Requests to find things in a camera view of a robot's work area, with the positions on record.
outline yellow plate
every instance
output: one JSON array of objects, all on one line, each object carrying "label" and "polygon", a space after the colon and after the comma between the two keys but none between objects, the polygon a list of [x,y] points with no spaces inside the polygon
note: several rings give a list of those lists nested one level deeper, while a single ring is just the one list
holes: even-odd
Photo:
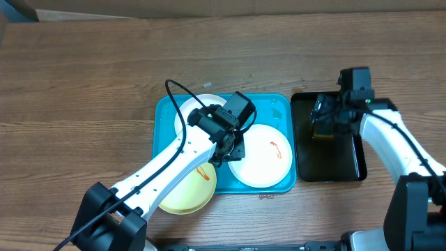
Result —
[{"label": "yellow plate", "polygon": [[162,201],[160,208],[168,213],[193,213],[208,203],[217,186],[217,174],[206,163],[188,174]]}]

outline blue object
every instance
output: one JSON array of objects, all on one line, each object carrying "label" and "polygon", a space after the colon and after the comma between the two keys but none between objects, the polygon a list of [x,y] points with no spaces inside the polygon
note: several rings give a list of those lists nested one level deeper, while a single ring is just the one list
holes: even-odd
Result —
[{"label": "blue object", "polygon": [[[232,94],[216,94],[228,100]],[[280,131],[291,145],[294,153],[293,122],[291,119],[291,105],[288,99],[281,94],[245,94],[256,106],[257,119],[255,124],[272,126]],[[180,107],[189,95],[174,95],[175,101]],[[163,151],[175,139],[176,110],[169,96],[163,97],[156,106],[155,128],[153,130],[153,157]],[[253,116],[249,118],[245,125],[249,125]],[[220,168],[215,168],[217,172],[216,194],[261,194],[288,192],[293,188],[298,175],[295,165],[295,155],[289,173],[278,184],[269,188],[252,188],[241,183],[229,169],[228,163],[223,163]]]}]

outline white arm segment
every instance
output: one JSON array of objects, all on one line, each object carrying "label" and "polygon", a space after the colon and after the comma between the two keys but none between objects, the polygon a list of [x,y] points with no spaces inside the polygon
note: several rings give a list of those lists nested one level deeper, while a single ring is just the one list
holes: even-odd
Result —
[{"label": "white arm segment", "polygon": [[[374,110],[373,113],[396,123],[410,137],[420,153],[427,159],[434,172],[439,176],[443,176],[446,168],[436,162],[422,148],[404,125],[399,112],[392,111],[391,109],[379,109]],[[421,176],[431,175],[423,165],[420,165],[420,160],[418,160],[403,136],[397,130],[392,129],[392,126],[386,122],[369,114],[364,114],[361,120],[360,135],[378,154],[384,166],[392,175],[395,184],[401,175],[408,175],[413,172]]]},{"label": "white arm segment", "polygon": [[[140,207],[143,210],[141,217],[147,222],[152,216],[153,211],[169,192],[192,170],[208,162],[215,152],[216,144],[209,140],[209,134],[198,126],[192,127],[187,125],[186,130],[186,144],[184,145],[183,153],[156,178],[144,186],[140,190],[140,193],[131,196],[125,201],[125,204],[131,209]],[[118,189],[116,197],[124,197],[135,186],[141,184],[161,168],[175,154],[181,144],[182,138],[183,133],[180,132],[175,140],[147,165],[125,180],[113,185],[113,188]]]}]

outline orange marking on plate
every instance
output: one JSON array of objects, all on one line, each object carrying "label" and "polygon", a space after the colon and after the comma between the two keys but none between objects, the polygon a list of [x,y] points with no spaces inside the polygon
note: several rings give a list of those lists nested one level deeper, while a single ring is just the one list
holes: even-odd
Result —
[{"label": "orange marking on plate", "polygon": [[198,173],[199,173],[205,180],[207,180],[207,181],[210,180],[209,176],[205,173],[203,167],[197,167],[197,172],[198,172]]},{"label": "orange marking on plate", "polygon": [[280,150],[279,150],[279,147],[277,146],[277,144],[276,143],[274,143],[274,142],[271,142],[270,143],[272,146],[275,146],[276,147],[276,154],[277,154],[277,157],[279,158],[279,159],[281,159],[282,158],[282,153],[280,152]]}]

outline blue tray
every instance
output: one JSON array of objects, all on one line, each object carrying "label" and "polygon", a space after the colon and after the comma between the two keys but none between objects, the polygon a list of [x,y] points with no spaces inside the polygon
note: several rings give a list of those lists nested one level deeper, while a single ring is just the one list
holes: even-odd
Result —
[{"label": "blue tray", "polygon": [[[217,94],[228,100],[232,94]],[[257,119],[255,124],[263,124],[278,129],[288,139],[294,153],[293,122],[291,120],[291,106],[288,99],[280,94],[245,94],[256,106]],[[174,95],[178,106],[190,98],[189,95]],[[155,128],[153,130],[153,156],[155,157],[175,139],[174,119],[176,110],[169,99],[163,97],[156,106]],[[290,172],[278,184],[269,188],[252,188],[241,183],[229,169],[228,163],[223,163],[217,172],[216,194],[260,194],[288,192],[297,181],[295,157]]]}]

